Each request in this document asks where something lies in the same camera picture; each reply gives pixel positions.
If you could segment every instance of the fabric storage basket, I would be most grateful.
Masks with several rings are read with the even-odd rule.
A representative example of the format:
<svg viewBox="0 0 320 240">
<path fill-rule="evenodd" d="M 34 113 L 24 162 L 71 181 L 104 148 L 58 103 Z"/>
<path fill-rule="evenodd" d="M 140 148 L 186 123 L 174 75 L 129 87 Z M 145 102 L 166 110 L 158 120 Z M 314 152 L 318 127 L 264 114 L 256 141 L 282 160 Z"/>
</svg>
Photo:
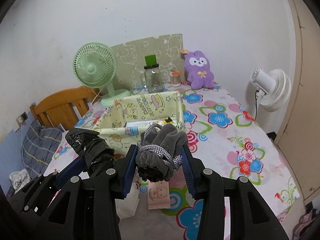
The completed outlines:
<svg viewBox="0 0 320 240">
<path fill-rule="evenodd" d="M 99 136 L 115 149 L 116 154 L 126 155 L 131 144 L 140 142 L 140 134 L 149 126 L 147 121 L 153 123 L 168 117 L 178 130 L 184 128 L 182 100 L 178 91 L 118 98 L 106 108 L 92 129 L 100 133 Z M 127 122 L 137 125 L 126 125 Z"/>
</svg>

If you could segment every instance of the blue wall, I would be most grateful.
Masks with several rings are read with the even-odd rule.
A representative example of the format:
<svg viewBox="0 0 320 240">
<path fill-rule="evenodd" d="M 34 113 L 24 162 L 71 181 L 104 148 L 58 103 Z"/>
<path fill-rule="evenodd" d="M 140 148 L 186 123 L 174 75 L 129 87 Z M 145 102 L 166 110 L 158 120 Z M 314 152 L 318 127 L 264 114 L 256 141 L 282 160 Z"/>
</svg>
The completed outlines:
<svg viewBox="0 0 320 240">
<path fill-rule="evenodd" d="M 11 186 L 10 173 L 24 169 L 21 156 L 21 131 L 23 139 L 34 120 L 31 112 L 28 113 L 28 117 L 21 128 L 16 132 L 11 130 L 0 143 L 0 185 L 5 194 Z"/>
</svg>

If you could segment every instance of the fan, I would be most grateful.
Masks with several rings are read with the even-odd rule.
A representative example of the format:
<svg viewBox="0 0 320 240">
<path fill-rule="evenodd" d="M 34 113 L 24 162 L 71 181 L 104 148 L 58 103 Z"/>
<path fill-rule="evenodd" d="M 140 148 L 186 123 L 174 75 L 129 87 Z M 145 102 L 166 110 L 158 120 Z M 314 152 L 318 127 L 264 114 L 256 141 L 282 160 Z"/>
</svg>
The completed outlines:
<svg viewBox="0 0 320 240">
<path fill-rule="evenodd" d="M 126 89 L 114 90 L 112 79 L 116 74 L 116 57 L 112 50 L 101 43 L 82 46 L 73 60 L 73 72 L 87 87 L 99 88 L 107 85 L 109 94 L 101 99 L 103 106 L 110 106 L 119 97 L 128 97 Z"/>
<path fill-rule="evenodd" d="M 290 97 L 291 81 L 281 69 L 267 74 L 256 68 L 251 74 L 251 81 L 260 88 L 256 95 L 257 106 L 261 105 L 268 112 L 279 110 Z"/>
</svg>

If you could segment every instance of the beige door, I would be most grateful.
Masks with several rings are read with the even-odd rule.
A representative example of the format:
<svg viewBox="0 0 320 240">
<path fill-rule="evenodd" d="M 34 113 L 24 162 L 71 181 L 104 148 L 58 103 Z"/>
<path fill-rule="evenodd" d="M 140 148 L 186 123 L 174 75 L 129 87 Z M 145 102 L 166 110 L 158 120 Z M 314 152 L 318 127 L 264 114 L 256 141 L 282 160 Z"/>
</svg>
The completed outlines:
<svg viewBox="0 0 320 240">
<path fill-rule="evenodd" d="M 301 30 L 301 78 L 292 114 L 277 145 L 308 203 L 320 194 L 320 27 L 302 0 L 294 2 Z"/>
</svg>

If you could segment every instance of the cotton swab container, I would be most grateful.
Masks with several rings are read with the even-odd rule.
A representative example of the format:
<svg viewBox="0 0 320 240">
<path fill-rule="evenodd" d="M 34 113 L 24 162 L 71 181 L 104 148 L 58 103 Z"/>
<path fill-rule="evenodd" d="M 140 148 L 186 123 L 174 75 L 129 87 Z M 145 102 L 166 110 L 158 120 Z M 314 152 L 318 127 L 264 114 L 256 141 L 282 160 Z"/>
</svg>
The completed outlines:
<svg viewBox="0 0 320 240">
<path fill-rule="evenodd" d="M 171 71 L 170 72 L 170 82 L 173 87 L 178 87 L 181 85 L 181 74 L 180 71 Z"/>
</svg>

